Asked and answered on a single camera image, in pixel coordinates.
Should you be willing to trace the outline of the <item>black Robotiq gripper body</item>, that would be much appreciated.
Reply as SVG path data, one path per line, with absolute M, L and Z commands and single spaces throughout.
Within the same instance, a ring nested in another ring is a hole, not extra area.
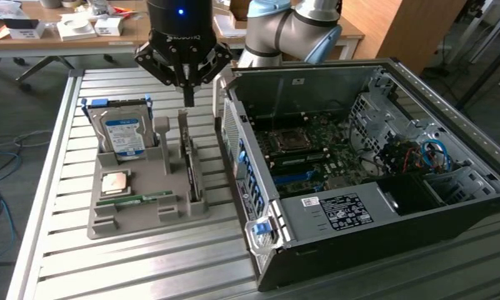
M 149 39 L 156 49 L 154 57 L 169 67 L 165 48 L 178 50 L 185 77 L 189 82 L 190 47 L 198 48 L 198 58 L 205 59 L 214 47 L 210 1 L 148 1 Z

